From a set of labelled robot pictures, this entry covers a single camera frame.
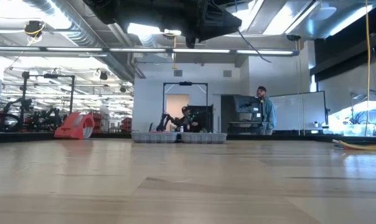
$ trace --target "jeans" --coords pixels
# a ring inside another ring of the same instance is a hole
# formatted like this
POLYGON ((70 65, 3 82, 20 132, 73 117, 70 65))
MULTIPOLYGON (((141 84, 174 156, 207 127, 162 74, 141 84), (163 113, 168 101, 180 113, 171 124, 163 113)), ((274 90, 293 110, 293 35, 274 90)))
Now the jeans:
POLYGON ((260 131, 260 134, 261 135, 272 135, 273 134, 273 130, 272 129, 266 129, 266 128, 262 128, 261 131, 260 131))

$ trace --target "black cable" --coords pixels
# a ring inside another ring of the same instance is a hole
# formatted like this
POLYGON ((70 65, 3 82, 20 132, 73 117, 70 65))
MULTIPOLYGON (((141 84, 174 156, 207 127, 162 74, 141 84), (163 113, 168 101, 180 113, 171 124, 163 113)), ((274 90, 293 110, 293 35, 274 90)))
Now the black cable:
MULTIPOLYGON (((235 11, 236 12, 238 12, 238 2, 237 2, 237 0, 235 0, 235 11)), ((239 35, 242 37, 242 39, 253 49, 253 50, 255 50, 256 52, 257 52, 257 54, 258 54, 258 56, 260 56, 260 58, 261 59, 263 59, 264 61, 266 61, 266 62, 268 62, 268 63, 272 63, 272 62, 270 62, 269 60, 267 60, 267 59, 265 59, 262 55, 261 55, 261 53, 254 47, 254 46, 252 46, 252 44, 248 41, 248 40, 246 40, 246 38, 242 35, 242 33, 240 32, 240 30, 239 30, 239 28, 238 28, 238 33, 239 33, 239 35)))
POLYGON ((13 61, 12 63, 11 63, 11 65, 10 66, 8 66, 4 71, 3 71, 3 73, 4 72, 6 72, 7 70, 9 70, 18 60, 19 60, 19 58, 22 56, 22 54, 23 54, 24 52, 21 52, 21 54, 15 59, 15 61, 13 61))
POLYGON ((260 56, 260 58, 261 59, 263 59, 264 61, 266 61, 266 62, 268 62, 268 63, 272 63, 271 61, 269 61, 269 60, 267 60, 267 59, 265 59, 262 55, 261 55, 261 53, 254 47, 254 46, 252 46, 252 44, 251 43, 249 43, 249 41, 248 40, 246 40, 246 38, 242 35, 242 33, 240 32, 240 30, 238 30, 238 33, 239 33, 239 35, 242 37, 242 39, 253 49, 253 50, 255 50, 256 52, 257 52, 257 54, 258 54, 258 56, 260 56))

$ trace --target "desk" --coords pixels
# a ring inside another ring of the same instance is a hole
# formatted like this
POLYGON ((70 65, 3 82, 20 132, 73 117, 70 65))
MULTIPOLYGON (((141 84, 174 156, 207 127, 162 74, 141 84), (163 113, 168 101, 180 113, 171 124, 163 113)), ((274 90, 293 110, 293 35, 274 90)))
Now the desk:
POLYGON ((262 122, 251 122, 251 121, 229 122, 228 134, 240 134, 240 133, 260 134, 262 126, 263 126, 262 122))

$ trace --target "yellow cable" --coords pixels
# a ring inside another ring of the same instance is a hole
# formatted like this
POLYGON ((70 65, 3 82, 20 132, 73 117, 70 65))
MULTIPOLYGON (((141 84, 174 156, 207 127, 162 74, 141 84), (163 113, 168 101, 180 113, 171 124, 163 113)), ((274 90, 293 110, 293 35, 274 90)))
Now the yellow cable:
POLYGON ((342 142, 342 141, 339 141, 338 143, 341 144, 343 147, 348 147, 350 149, 376 150, 376 146, 357 146, 357 145, 348 144, 348 143, 345 143, 345 142, 342 142))
POLYGON ((168 37, 177 37, 177 34, 167 34, 167 33, 163 33, 163 35, 168 36, 168 37))
POLYGON ((43 26, 39 30, 34 31, 34 32, 26 32, 25 31, 25 34, 29 34, 29 35, 31 35, 31 34, 38 34, 39 32, 41 32, 44 29, 44 27, 45 27, 45 23, 43 24, 43 26))
POLYGON ((367 28, 367 50, 368 50, 368 89, 367 89, 367 123, 365 124, 365 136, 368 131, 369 122, 369 92, 370 92, 370 38, 369 38, 369 14, 368 14, 368 0, 365 0, 365 18, 367 28))

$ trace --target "white tray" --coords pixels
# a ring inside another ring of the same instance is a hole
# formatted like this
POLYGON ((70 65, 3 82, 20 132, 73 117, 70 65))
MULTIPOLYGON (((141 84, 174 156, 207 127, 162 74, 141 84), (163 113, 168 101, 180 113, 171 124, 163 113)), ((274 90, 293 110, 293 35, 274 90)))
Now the white tray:
POLYGON ((175 143, 178 133, 131 133, 134 142, 175 143))
POLYGON ((223 144, 227 140, 225 133, 181 133, 184 143, 223 144))

